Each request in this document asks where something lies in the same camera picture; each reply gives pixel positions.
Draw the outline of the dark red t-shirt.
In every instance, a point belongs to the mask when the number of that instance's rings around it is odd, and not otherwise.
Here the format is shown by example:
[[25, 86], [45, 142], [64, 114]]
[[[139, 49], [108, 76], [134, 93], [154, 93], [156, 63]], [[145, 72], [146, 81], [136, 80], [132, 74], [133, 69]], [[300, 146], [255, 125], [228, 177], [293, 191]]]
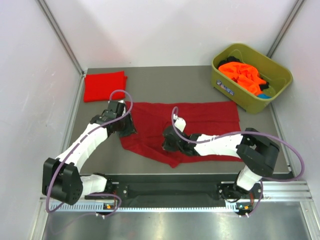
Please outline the dark red t-shirt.
[[121, 137], [125, 150], [164, 163], [172, 168], [196, 162], [240, 162], [233, 156], [187, 156], [179, 151], [163, 150], [163, 131], [171, 125], [171, 114], [178, 107], [178, 115], [186, 121], [185, 133], [222, 135], [240, 131], [237, 105], [232, 101], [206, 103], [149, 103], [135, 102], [131, 117], [136, 133]]

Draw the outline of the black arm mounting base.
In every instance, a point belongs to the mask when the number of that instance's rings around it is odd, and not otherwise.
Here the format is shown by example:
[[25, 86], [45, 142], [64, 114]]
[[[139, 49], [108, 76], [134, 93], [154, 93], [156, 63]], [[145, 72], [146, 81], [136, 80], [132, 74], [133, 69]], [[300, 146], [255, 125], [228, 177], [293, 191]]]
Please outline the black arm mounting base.
[[236, 174], [109, 175], [95, 199], [114, 194], [123, 208], [206, 208], [223, 207], [226, 202], [259, 199], [262, 188], [255, 182], [250, 190], [235, 184]]

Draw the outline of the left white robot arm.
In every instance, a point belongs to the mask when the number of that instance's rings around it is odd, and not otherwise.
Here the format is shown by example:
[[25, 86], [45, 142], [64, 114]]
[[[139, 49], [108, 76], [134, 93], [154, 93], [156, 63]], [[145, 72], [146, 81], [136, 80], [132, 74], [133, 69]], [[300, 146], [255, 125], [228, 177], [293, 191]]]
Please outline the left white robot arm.
[[42, 194], [68, 205], [74, 205], [81, 197], [95, 193], [109, 198], [114, 187], [105, 175], [81, 175], [80, 170], [97, 147], [112, 134], [127, 137], [136, 132], [125, 102], [109, 101], [107, 109], [90, 120], [84, 132], [67, 150], [44, 162]]

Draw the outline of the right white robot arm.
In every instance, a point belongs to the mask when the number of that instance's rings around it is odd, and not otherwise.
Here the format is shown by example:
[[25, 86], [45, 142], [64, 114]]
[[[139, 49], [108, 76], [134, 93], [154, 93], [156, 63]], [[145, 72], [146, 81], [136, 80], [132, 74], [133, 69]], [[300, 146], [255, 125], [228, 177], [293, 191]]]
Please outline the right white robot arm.
[[162, 148], [168, 152], [179, 151], [189, 157], [222, 156], [242, 160], [245, 167], [238, 173], [233, 186], [220, 186], [218, 190], [221, 198], [230, 202], [245, 198], [262, 178], [272, 177], [280, 152], [280, 147], [266, 136], [249, 133], [225, 137], [187, 135], [169, 126], [162, 135]]

